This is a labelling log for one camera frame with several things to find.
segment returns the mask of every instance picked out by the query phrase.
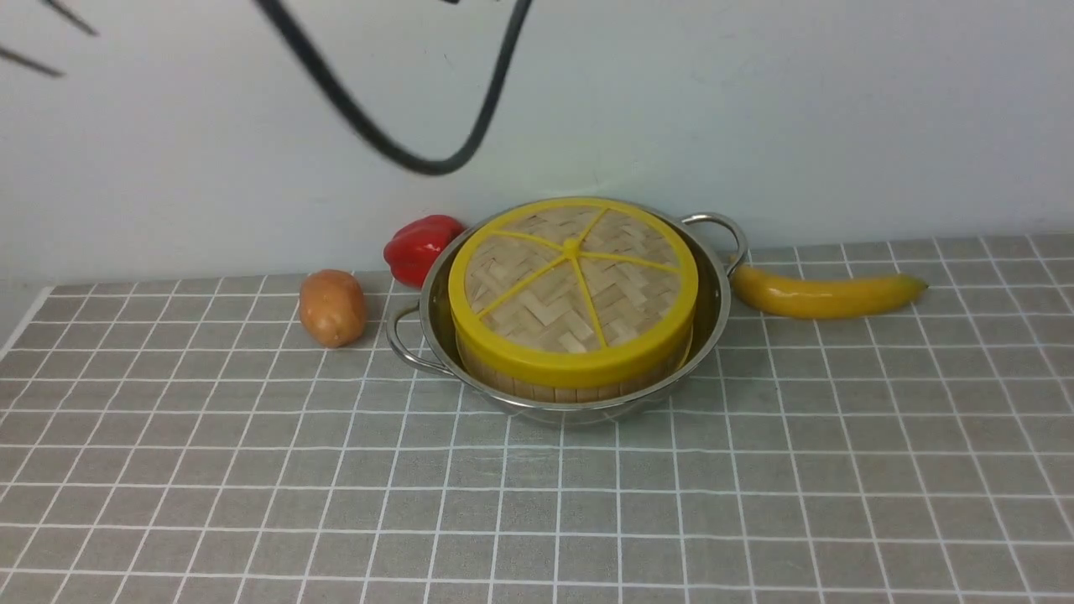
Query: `black wire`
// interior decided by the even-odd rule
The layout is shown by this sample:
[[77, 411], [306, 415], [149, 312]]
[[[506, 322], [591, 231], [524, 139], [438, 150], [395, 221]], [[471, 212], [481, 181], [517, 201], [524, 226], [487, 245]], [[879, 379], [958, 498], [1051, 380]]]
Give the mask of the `black wire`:
[[309, 76], [320, 87], [321, 92], [324, 94], [352, 129], [388, 159], [407, 170], [430, 176], [450, 174], [466, 166], [470, 158], [474, 157], [474, 154], [477, 153], [478, 147], [481, 146], [481, 141], [489, 130], [489, 124], [492, 123], [492, 116], [496, 113], [499, 94], [504, 89], [507, 71], [511, 67], [514, 46], [518, 44], [519, 34], [522, 33], [522, 24], [525, 21], [526, 13], [529, 11], [529, 4], [532, 3], [532, 0], [516, 0], [514, 9], [511, 11], [511, 18], [507, 24], [507, 30], [504, 32], [504, 41], [499, 46], [499, 56], [496, 57], [496, 67], [492, 72], [492, 80], [489, 82], [484, 102], [481, 104], [481, 112], [478, 114], [477, 120], [474, 121], [474, 127], [466, 138], [466, 142], [450, 157], [445, 159], [425, 159], [408, 152], [393, 141], [391, 136], [365, 115], [365, 112], [350, 98], [347, 90], [339, 84], [335, 75], [332, 74], [332, 69], [324, 62], [320, 53], [317, 52], [313, 43], [309, 42], [309, 39], [302, 32], [302, 28], [294, 21], [279, 0], [255, 1], [264, 12], [265, 16], [268, 17], [268, 20], [272, 21], [273, 26], [276, 27], [276, 30], [284, 38], [284, 41], [287, 42], [287, 45], [290, 46], [291, 52], [294, 53], [299, 61], [302, 62]]

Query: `metal handle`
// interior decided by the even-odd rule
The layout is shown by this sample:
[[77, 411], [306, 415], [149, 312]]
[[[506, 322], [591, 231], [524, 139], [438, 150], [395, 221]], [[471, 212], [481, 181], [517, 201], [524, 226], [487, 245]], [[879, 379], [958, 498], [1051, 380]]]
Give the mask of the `metal handle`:
[[745, 260], [745, 255], [750, 251], [750, 244], [745, 240], [745, 233], [742, 232], [742, 229], [739, 228], [735, 220], [731, 220], [723, 214], [716, 214], [715, 212], [698, 212], [697, 214], [687, 214], [686, 216], [679, 218], [679, 220], [682, 221], [683, 225], [693, 225], [695, 222], [714, 222], [731, 232], [731, 235], [735, 236], [735, 245], [738, 246], [738, 249], [735, 250], [735, 256], [731, 257], [731, 263], [727, 267], [727, 276], [731, 276], [735, 273], [735, 270], [739, 268], [739, 264]]
[[416, 302], [403, 308], [398, 313], [395, 313], [395, 316], [392, 317], [392, 320], [388, 322], [388, 345], [392, 347], [392, 350], [394, 350], [395, 354], [398, 355], [401, 359], [403, 359], [404, 363], [412, 366], [418, 371], [440, 373], [449, 377], [455, 377], [455, 374], [451, 373], [450, 369], [446, 368], [445, 365], [438, 362], [427, 361], [425, 359], [422, 359], [418, 355], [415, 355], [409, 349], [407, 349], [406, 345], [403, 344], [403, 339], [400, 337], [400, 320], [402, 320], [403, 317], [407, 315], [412, 315], [417, 312], [418, 312], [418, 303]]

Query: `banana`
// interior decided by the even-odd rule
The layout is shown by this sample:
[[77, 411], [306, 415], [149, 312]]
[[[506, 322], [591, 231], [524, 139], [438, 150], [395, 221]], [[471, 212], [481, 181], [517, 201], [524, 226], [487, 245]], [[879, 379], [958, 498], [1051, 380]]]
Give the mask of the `banana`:
[[924, 281], [897, 273], [846, 281], [802, 281], [741, 265], [731, 289], [748, 305], [782, 317], [844, 319], [889, 313], [928, 289]]

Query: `gray tile mat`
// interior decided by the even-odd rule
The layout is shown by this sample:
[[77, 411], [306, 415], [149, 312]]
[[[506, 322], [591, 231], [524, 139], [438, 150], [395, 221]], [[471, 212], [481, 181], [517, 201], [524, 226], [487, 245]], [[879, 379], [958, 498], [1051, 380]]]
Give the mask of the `gray tile mat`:
[[56, 288], [0, 360], [0, 603], [1074, 600], [1074, 235], [752, 260], [934, 286], [736, 304], [671, 408], [565, 433], [396, 360], [387, 274], [334, 351], [302, 275]]

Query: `toy vegetable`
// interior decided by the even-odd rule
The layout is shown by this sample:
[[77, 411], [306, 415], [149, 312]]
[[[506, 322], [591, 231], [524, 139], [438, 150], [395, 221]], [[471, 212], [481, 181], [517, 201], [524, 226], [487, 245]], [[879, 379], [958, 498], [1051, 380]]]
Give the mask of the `toy vegetable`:
[[365, 296], [350, 273], [326, 269], [302, 283], [299, 318], [309, 335], [328, 348], [354, 342], [365, 331]]
[[459, 220], [442, 214], [426, 216], [403, 227], [384, 246], [384, 261], [392, 276], [404, 285], [421, 289], [436, 257], [465, 230]]

